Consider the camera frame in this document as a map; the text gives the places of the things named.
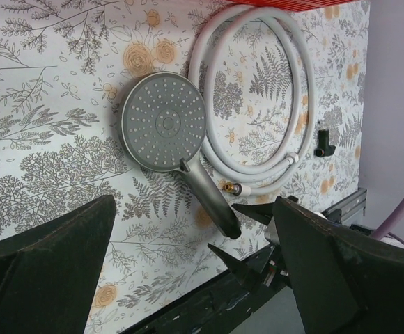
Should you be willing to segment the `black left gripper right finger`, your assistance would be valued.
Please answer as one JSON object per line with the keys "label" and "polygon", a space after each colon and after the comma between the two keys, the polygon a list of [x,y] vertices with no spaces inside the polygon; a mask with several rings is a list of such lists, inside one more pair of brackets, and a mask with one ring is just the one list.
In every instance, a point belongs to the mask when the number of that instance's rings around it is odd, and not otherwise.
{"label": "black left gripper right finger", "polygon": [[404,333],[404,249],[277,198],[274,221],[306,333]]}

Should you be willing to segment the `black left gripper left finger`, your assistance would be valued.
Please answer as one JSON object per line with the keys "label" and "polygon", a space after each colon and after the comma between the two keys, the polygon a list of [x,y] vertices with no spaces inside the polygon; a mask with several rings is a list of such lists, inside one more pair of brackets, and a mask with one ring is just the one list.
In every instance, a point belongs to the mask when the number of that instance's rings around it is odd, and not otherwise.
{"label": "black left gripper left finger", "polygon": [[0,241],[0,333],[83,333],[113,230],[104,195]]}

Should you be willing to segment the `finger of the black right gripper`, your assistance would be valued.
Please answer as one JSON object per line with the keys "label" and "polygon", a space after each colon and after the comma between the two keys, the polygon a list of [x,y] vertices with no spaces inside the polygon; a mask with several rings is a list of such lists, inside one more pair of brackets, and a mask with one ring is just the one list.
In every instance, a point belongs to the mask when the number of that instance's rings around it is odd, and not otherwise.
{"label": "finger of the black right gripper", "polygon": [[232,204],[234,210],[265,226],[274,225],[273,207],[273,202],[257,205]]}
{"label": "finger of the black right gripper", "polygon": [[249,266],[247,261],[235,258],[213,244],[208,244],[208,248],[222,260],[241,287],[260,287],[263,285],[264,269],[268,263],[267,257],[261,255],[256,258],[257,263]]}

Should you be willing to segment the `grey shower head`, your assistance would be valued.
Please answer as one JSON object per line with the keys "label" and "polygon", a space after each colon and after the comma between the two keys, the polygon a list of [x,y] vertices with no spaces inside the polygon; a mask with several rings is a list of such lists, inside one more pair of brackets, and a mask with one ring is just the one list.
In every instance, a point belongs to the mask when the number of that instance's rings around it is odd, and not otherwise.
{"label": "grey shower head", "polygon": [[158,173],[177,172],[220,232],[241,235],[240,222],[200,160],[207,113],[198,88],[173,72],[140,79],[120,106],[119,137],[131,160]]}

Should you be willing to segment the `black elbow pipe fitting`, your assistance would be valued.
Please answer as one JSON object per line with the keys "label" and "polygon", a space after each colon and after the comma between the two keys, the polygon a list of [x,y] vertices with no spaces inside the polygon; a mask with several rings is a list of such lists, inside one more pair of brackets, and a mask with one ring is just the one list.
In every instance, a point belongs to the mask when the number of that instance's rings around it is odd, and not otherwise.
{"label": "black elbow pipe fitting", "polygon": [[330,157],[335,153],[336,146],[329,143],[329,130],[318,131],[318,145],[314,150],[316,157]]}

